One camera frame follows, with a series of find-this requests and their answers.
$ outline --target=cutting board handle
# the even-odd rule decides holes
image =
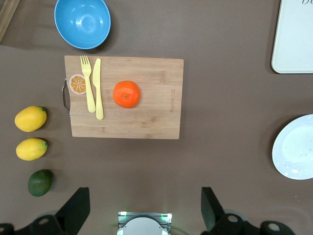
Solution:
[[[62,95],[63,95],[63,105],[64,105],[64,108],[66,109],[67,114],[70,117],[69,108],[67,107],[67,99],[66,99],[66,94],[65,94],[65,87],[67,87],[67,79],[65,79],[64,84],[62,86]]]

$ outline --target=blue bowl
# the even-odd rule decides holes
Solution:
[[[111,27],[110,13],[103,0],[58,0],[54,21],[62,38],[79,49],[102,44]]]

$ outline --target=citrus fruit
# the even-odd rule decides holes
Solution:
[[[39,129],[47,120],[47,113],[43,107],[29,106],[20,111],[14,119],[15,125],[25,132]]]
[[[33,173],[28,180],[28,191],[35,197],[45,195],[51,188],[53,174],[50,170],[43,169]]]
[[[124,108],[133,108],[140,101],[140,89],[133,81],[122,81],[115,85],[113,100]]]
[[[46,141],[38,138],[29,138],[16,147],[16,155],[22,160],[32,161],[45,154],[47,147]]]
[[[74,94],[85,94],[86,93],[86,82],[85,77],[81,74],[74,74],[70,77],[69,88]]]

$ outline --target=orange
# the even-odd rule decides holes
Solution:
[[[75,94],[86,93],[85,77],[80,74],[74,74],[68,81],[69,88]]]
[[[122,81],[115,85],[113,100],[123,108],[133,108],[140,101],[140,89],[133,81]]]

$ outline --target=cutlery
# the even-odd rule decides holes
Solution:
[[[92,83],[96,87],[96,117],[98,120],[102,120],[104,117],[100,85],[100,67],[101,59],[97,58],[93,67]]]
[[[82,65],[82,72],[83,72],[83,75],[85,76],[85,82],[86,82],[86,96],[87,96],[88,111],[91,113],[94,113],[96,111],[96,106],[94,103],[91,84],[90,84],[90,74],[91,74],[90,62],[86,55],[80,56],[80,62]]]

